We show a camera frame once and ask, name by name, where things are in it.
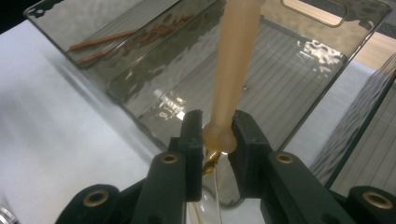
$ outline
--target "brush handle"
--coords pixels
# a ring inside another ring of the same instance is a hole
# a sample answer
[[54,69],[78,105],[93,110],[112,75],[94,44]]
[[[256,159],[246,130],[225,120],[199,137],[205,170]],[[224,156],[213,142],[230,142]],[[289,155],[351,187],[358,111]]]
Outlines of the brush handle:
[[204,127],[204,143],[209,150],[229,153],[236,149],[231,125],[256,41],[260,15],[259,0],[228,0],[225,7],[212,114]]

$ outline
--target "plastic container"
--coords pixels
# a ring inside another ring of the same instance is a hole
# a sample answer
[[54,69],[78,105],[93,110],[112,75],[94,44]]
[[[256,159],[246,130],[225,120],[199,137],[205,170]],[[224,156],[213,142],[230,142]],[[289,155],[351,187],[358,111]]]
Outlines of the plastic container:
[[[288,143],[390,13],[375,0],[334,2],[344,14],[324,19],[291,1],[267,0],[262,6],[238,108],[253,116],[273,149]],[[25,14],[166,146],[179,135],[185,112],[201,109],[208,122],[224,5],[220,0],[48,0]],[[70,51],[73,45],[135,29],[129,37]]]

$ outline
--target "brass insert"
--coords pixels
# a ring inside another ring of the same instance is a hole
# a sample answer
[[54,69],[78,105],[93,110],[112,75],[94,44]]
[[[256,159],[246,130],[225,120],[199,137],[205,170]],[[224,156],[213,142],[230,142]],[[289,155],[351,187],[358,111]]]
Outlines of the brass insert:
[[279,154],[279,155],[276,155],[276,159],[277,159],[278,161],[280,161],[280,162],[282,162],[282,163],[286,163],[286,164],[290,164],[290,163],[293,163],[293,162],[294,162],[294,158],[291,157],[291,156],[289,156],[289,155],[286,155],[286,154]]
[[373,191],[366,191],[363,193],[363,199],[371,205],[382,208],[391,209],[393,207],[392,202],[381,194],[375,193]]
[[178,161],[178,157],[175,155],[166,155],[161,158],[161,161],[166,164],[171,164]]
[[105,189],[97,189],[87,194],[84,198],[84,205],[87,207],[98,206],[108,199],[108,192]]

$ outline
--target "white table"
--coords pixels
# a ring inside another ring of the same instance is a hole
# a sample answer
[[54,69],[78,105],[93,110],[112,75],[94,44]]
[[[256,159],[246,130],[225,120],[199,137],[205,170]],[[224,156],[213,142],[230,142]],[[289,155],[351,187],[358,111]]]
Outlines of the white table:
[[[372,72],[349,67],[288,147],[307,163]],[[159,152],[29,21],[0,35],[0,196],[21,223],[54,223],[90,185],[127,188]]]

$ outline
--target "wooden stick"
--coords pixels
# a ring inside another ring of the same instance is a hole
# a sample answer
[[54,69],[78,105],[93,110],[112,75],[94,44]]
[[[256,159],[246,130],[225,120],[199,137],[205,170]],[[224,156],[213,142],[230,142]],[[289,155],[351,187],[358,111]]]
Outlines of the wooden stick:
[[231,124],[259,29],[260,7],[259,0],[229,0],[224,9],[212,113],[203,132],[208,150],[236,149]]
[[97,46],[97,45],[101,45],[107,42],[111,42],[114,40],[118,40],[124,37],[128,37],[130,35],[133,35],[134,33],[136,33],[138,29],[134,29],[131,31],[127,31],[127,32],[123,32],[120,34],[116,34],[116,35],[109,35],[106,37],[102,37],[102,38],[98,38],[98,39],[94,39],[94,40],[89,40],[87,42],[83,42],[81,44],[77,44],[77,45],[73,45],[71,46],[69,49],[70,51],[78,51],[78,50],[82,50],[82,49],[87,49],[93,46]]
[[104,51],[100,51],[98,53],[95,53],[91,56],[82,58],[80,60],[77,61],[78,64],[84,64],[84,63],[92,63],[100,58],[102,58],[103,56],[105,56],[106,54],[108,54],[112,49],[107,49]]

